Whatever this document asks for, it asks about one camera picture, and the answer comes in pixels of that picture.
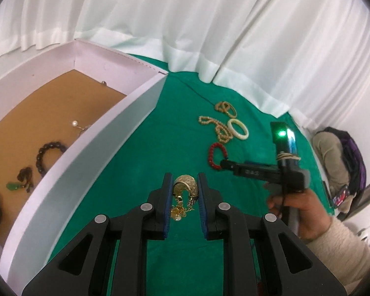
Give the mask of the right forearm cream sleeve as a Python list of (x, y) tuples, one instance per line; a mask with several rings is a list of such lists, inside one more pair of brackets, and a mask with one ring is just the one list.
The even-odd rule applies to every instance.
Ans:
[(370, 270), (370, 247), (333, 217), (330, 228), (306, 246), (351, 293)]

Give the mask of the right hand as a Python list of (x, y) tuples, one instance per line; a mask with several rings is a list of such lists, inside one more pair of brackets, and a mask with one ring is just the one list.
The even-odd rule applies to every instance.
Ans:
[(298, 236), (305, 242), (312, 242), (328, 231), (332, 217), (327, 213), (317, 194), (310, 188), (300, 193), (270, 194), (267, 199), (270, 213), (280, 217), (282, 206), (288, 206), (299, 212)]

